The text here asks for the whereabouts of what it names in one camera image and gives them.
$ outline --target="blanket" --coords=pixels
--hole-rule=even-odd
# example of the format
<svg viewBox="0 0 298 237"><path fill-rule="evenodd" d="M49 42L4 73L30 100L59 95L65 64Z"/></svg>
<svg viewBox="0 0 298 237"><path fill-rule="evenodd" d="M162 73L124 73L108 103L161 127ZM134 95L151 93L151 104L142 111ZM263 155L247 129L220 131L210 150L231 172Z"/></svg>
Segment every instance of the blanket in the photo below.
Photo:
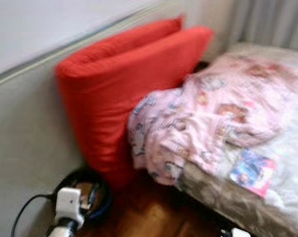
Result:
<svg viewBox="0 0 298 237"><path fill-rule="evenodd" d="M135 168L174 185L186 161L216 175L225 143L250 147L283 132L298 98L298 71L261 58L224 55L183 87L153 91L130 114Z"/></svg>

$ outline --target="cable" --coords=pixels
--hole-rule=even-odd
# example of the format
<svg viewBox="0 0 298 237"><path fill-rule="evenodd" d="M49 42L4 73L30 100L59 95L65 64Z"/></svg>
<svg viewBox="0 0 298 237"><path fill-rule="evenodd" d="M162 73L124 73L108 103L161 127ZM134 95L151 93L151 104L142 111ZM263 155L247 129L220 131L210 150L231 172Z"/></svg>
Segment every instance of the cable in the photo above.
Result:
<svg viewBox="0 0 298 237"><path fill-rule="evenodd" d="M54 195L45 195L45 194L38 194L38 195L35 195L33 196L32 198L30 198L24 205L23 207L21 208L21 210L19 211L15 221L14 221L14 224L12 226L12 229L11 229L11 234L10 234L10 237L15 237L15 231L16 231L16 226L17 226L17 223L18 223L18 220L22 214L22 212L25 210L25 208L27 207L27 205L34 199L36 198L46 198L48 200L53 200L53 197Z"/></svg>

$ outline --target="gray curtain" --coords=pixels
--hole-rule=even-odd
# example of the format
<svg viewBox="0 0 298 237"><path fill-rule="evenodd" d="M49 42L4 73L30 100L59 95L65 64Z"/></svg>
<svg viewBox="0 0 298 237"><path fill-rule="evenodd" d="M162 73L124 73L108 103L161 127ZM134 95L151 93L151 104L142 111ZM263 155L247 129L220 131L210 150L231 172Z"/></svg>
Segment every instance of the gray curtain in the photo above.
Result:
<svg viewBox="0 0 298 237"><path fill-rule="evenodd" d="M238 41L298 50L298 0L235 0L226 46Z"/></svg>

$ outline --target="pillow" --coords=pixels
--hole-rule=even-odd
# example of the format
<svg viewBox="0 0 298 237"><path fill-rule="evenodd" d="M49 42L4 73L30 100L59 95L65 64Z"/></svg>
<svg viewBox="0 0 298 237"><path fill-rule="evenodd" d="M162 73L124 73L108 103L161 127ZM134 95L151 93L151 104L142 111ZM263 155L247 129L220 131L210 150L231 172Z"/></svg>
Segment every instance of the pillow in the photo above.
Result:
<svg viewBox="0 0 298 237"><path fill-rule="evenodd" d="M60 93L87 163L114 190L134 176L126 124L152 90L180 86L212 31L179 32L180 20L152 23L80 50L56 67Z"/></svg>

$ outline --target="wooden floor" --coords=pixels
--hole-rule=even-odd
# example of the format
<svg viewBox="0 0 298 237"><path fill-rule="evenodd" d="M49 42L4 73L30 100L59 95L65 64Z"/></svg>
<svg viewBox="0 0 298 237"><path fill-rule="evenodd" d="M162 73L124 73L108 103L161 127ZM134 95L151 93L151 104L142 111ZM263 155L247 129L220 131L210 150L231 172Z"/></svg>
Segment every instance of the wooden floor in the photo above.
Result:
<svg viewBox="0 0 298 237"><path fill-rule="evenodd" d="M117 196L101 224L85 225L78 237L217 237L214 213L172 187L143 174Z"/></svg>

